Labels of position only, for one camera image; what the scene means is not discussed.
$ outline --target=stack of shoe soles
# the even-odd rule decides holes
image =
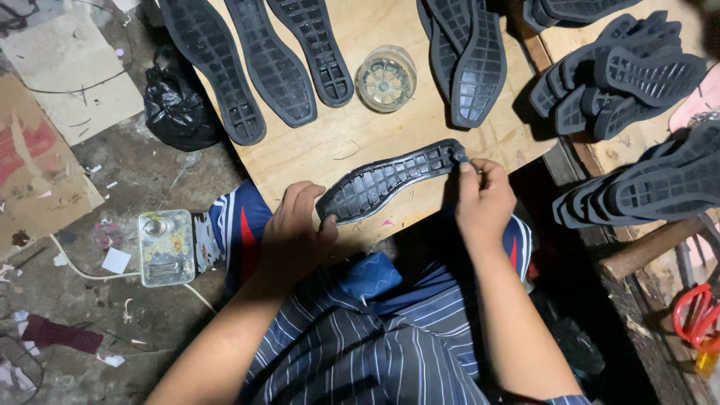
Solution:
[[[485,11],[485,0],[418,0],[418,13],[453,125],[479,127],[508,72],[499,16]]]
[[[353,82],[330,28],[325,0],[268,0],[305,53],[320,101],[342,107]],[[245,79],[238,49],[220,14],[207,0],[159,0],[165,24],[180,52],[207,78],[230,138],[253,145],[266,126]],[[263,0],[225,0],[250,79],[263,101],[290,127],[311,123],[318,106],[300,59],[273,30]]]
[[[640,0],[523,0],[523,19],[537,32],[560,23],[591,24]]]
[[[582,183],[552,204],[568,228],[676,221],[720,206],[720,120],[688,130],[684,141],[648,149],[640,160]]]
[[[553,63],[530,93],[559,135],[585,130],[606,141],[636,121],[662,114],[689,96],[706,72],[702,58],[683,53],[680,23],[667,11],[636,21],[623,14],[595,42]]]

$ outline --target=white cable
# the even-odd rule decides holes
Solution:
[[[110,280],[110,279],[112,279],[112,278],[130,277],[130,276],[133,276],[133,275],[140,275],[140,272],[134,272],[134,273],[123,273],[123,274],[121,274],[121,275],[104,275],[104,276],[99,276],[99,275],[89,275],[89,274],[87,274],[87,273],[81,272],[81,271],[78,270],[78,268],[75,267],[75,265],[70,261],[70,259],[68,258],[68,255],[65,253],[65,249],[63,249],[63,247],[60,246],[60,242],[58,242],[58,240],[55,238],[55,235],[50,234],[50,239],[52,239],[53,242],[55,242],[55,245],[58,247],[58,249],[60,249],[60,254],[63,255],[63,257],[65,258],[65,261],[68,263],[68,266],[70,266],[71,269],[75,270],[75,272],[78,273],[78,274],[79,274],[80,276],[82,276],[82,277],[89,278],[90,280]]]
[[[80,271],[77,267],[75,267],[75,265],[70,261],[70,258],[68,257],[68,255],[65,253],[65,249],[63,249],[63,247],[60,245],[60,242],[58,242],[58,240],[55,238],[55,235],[50,234],[50,239],[52,239],[53,242],[55,242],[55,245],[58,247],[58,249],[60,249],[60,254],[63,255],[63,258],[65,258],[65,261],[68,263],[68,266],[70,266],[71,269],[75,270],[75,272],[78,273],[82,277],[89,278],[90,280],[110,280],[112,278],[130,277],[133,275],[140,275],[140,272],[124,273],[121,275],[105,275],[105,276],[89,275],[87,273]],[[197,290],[195,290],[193,287],[190,287],[189,284],[183,284],[183,285],[185,287],[188,287],[190,289],[190,291],[192,291],[195,295],[197,295],[197,297],[200,298],[200,300],[205,305],[207,305],[207,307],[210,308],[210,310],[213,313],[215,313],[217,315],[217,311],[215,310],[215,308],[213,308],[212,305],[210,305],[210,303],[207,302],[207,300],[205,298],[203,298],[203,296],[200,295],[200,293],[197,292]]]
[[[200,300],[202,302],[204,302],[205,305],[207,305],[207,307],[210,308],[210,310],[215,313],[215,315],[217,315],[217,311],[215,310],[215,308],[213,308],[212,305],[210,305],[210,303],[207,302],[207,300],[205,298],[203,298],[202,295],[200,295],[200,293],[197,292],[197,290],[195,290],[193,287],[190,287],[190,284],[183,284],[183,285],[185,287],[188,287],[190,289],[190,291],[195,293],[195,295],[197,295],[197,297],[200,298]]]

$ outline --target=blue striped shirt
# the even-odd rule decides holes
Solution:
[[[244,404],[489,404],[477,384],[478,321],[474,285],[456,285],[378,316],[318,270],[296,286],[272,321],[240,399]],[[590,404],[584,396],[547,403]]]

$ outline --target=dirty floor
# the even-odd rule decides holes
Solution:
[[[91,12],[113,47],[127,49],[127,29],[135,54],[129,73],[143,93],[145,70],[152,66],[155,50],[168,41],[168,35],[163,28],[150,27],[143,6],[123,14],[110,0],[88,1],[130,20],[123,27],[104,12]],[[28,7],[27,0],[10,3]],[[30,26],[73,7],[86,6],[78,0],[38,0],[37,5],[40,12],[27,19]],[[0,35],[6,33],[8,31],[0,30]],[[12,70],[1,53],[0,68]],[[89,274],[107,274],[100,265],[109,239],[117,249],[137,252],[139,213],[158,209],[166,197],[163,209],[207,211],[216,197],[231,191],[246,176],[234,150],[217,144],[202,150],[199,163],[189,167],[170,191],[188,154],[154,138],[145,126],[142,113],[113,125],[72,150],[83,167],[102,165],[102,169],[87,174],[101,195],[109,195],[94,212],[58,234],[71,261]],[[106,189],[113,182],[117,185]],[[3,319],[0,336],[18,336],[17,323],[8,318],[24,310],[59,324],[85,324],[88,330],[104,335],[100,354],[121,355],[125,363],[113,368],[70,347],[56,345],[42,349],[37,360],[44,367],[44,378],[31,403],[142,403],[181,349],[212,318],[212,313],[181,285],[148,289],[140,284],[139,277],[105,282],[87,280],[67,265],[55,266],[53,258],[57,255],[52,241],[44,238],[6,262],[15,267],[25,263],[21,276],[11,271],[6,276],[10,282],[0,282],[0,319]],[[138,263],[131,260],[126,272],[137,270]],[[223,300],[223,278],[224,269],[208,271],[192,286],[219,308]],[[133,344],[133,339],[146,344]],[[0,404],[22,404],[27,399],[27,394],[0,390]]]

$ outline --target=black plastic bag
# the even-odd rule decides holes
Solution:
[[[145,124],[164,143],[196,151],[225,136],[220,120],[190,63],[174,47],[155,52],[154,67],[145,71]]]

